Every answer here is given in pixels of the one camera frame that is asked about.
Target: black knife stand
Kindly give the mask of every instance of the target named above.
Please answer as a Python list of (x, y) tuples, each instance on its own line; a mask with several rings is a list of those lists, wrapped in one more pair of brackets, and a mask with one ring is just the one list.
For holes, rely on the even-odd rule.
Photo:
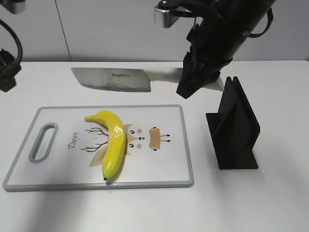
[(260, 125), (237, 77), (226, 79), (217, 113), (206, 113), (219, 169), (257, 169), (252, 148)]

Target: banana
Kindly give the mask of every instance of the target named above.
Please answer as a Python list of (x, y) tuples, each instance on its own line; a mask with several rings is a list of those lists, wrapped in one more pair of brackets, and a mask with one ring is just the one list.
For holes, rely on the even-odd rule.
[(107, 110), (96, 115), (85, 117), (87, 122), (97, 122), (108, 128), (109, 141), (106, 155), (103, 159), (103, 176), (107, 180), (114, 176), (121, 165), (126, 147), (126, 132), (120, 118)]

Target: white cutting board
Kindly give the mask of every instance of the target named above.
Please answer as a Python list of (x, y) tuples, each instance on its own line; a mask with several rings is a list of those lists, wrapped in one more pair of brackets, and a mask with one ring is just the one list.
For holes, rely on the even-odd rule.
[[(118, 175), (108, 182), (103, 180), (102, 165), (91, 167), (97, 151), (108, 144), (108, 131), (84, 117), (101, 110), (116, 113), (127, 129), (129, 140), (123, 165)], [(35, 159), (46, 153), (50, 144), (48, 134), (55, 132), (50, 151), (45, 159), (33, 162), (29, 155), (40, 130), (45, 124), (56, 125), (47, 130)], [(150, 148), (150, 129), (160, 131), (162, 141)], [(118, 189), (189, 187), (193, 172), (186, 138), (183, 110), (179, 105), (156, 106), (87, 106), (42, 107), (27, 132), (15, 160), (3, 182), (7, 191)]]

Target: white table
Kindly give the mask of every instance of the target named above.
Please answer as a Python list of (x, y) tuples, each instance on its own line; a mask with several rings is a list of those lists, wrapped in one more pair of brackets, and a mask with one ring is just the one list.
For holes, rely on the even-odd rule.
[(180, 104), (195, 184), (190, 188), (58, 192), (0, 189), (3, 232), (305, 232), (309, 231), (309, 62), (233, 62), (261, 126), (258, 170), (218, 169), (206, 112), (221, 92), (201, 89), (188, 100), (176, 84), (151, 93), (85, 88), (71, 67), (180, 67), (181, 63), (23, 63), (18, 85), (0, 92), (0, 180), (7, 174), (41, 106)]

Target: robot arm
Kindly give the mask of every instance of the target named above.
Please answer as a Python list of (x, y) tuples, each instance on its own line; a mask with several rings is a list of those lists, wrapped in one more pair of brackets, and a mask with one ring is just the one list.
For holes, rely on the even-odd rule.
[(19, 14), (26, 8), (26, 0), (0, 0), (3, 5), (12, 14)]
[[(183, 60), (177, 93), (189, 98), (202, 86), (216, 81), (220, 70), (248, 38), (264, 34), (273, 20), (275, 0), (162, 0), (154, 9), (155, 22), (171, 27), (179, 17), (202, 17), (194, 24), (187, 40), (190, 51)], [(252, 34), (267, 13), (268, 24), (261, 34)]]

